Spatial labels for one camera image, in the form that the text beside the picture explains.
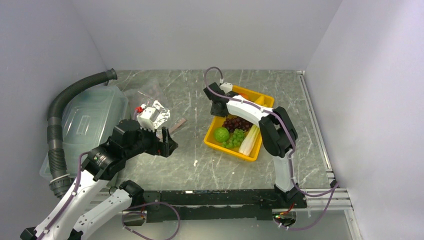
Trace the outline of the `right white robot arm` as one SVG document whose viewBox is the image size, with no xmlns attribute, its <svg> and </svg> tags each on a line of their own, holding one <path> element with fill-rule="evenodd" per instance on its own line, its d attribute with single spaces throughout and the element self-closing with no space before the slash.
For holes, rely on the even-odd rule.
<svg viewBox="0 0 424 240">
<path fill-rule="evenodd" d="M 293 171 L 298 134 L 287 111 L 283 107 L 259 105 L 234 91 L 225 93 L 215 82 L 207 85 L 203 91 L 212 101 L 213 116 L 233 115 L 259 128 L 262 144 L 274 163 L 276 203 L 282 208 L 289 207 L 300 191 Z"/>
</svg>

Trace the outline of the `clear zip top bag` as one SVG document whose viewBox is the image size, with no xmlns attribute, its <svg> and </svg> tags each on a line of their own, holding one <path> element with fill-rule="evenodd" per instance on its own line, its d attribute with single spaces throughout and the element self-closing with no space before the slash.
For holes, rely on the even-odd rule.
<svg viewBox="0 0 424 240">
<path fill-rule="evenodd" d="M 154 122 L 156 136 L 159 138 L 162 138 L 162 127 L 167 127 L 169 133 L 172 134 L 186 122 L 186 119 L 179 111 L 172 108 L 171 103 L 156 80 L 131 86 L 125 89 L 123 93 L 128 98 L 129 113 L 132 120 L 135 120 L 135 109 L 137 107 L 153 107 L 159 111 L 158 117 Z"/>
</svg>

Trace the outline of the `celery stalk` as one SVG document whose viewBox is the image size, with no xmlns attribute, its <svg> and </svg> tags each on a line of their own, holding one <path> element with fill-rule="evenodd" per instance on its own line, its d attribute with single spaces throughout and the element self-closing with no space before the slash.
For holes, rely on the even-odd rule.
<svg viewBox="0 0 424 240">
<path fill-rule="evenodd" d="M 238 152 L 242 155 L 249 156 L 252 152 L 252 149 L 255 145 L 256 139 L 260 134 L 260 129 L 257 125 L 253 125 L 248 131 L 247 136 L 241 143 Z"/>
</svg>

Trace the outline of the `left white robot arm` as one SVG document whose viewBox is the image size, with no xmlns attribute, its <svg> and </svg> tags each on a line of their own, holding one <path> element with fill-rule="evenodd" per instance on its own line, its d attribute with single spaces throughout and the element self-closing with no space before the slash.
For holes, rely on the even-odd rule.
<svg viewBox="0 0 424 240">
<path fill-rule="evenodd" d="M 127 160 L 143 153 L 167 158 L 178 148 L 167 127 L 161 132 L 159 138 L 155 129 L 142 128 L 136 120 L 120 121 L 106 142 L 80 154 L 85 160 L 78 161 L 79 171 L 70 189 L 52 212 L 39 225 L 26 228 L 20 239 L 86 239 L 118 212 L 147 206 L 143 188 L 127 180 L 107 200 L 85 212 L 97 193 L 125 168 Z"/>
</svg>

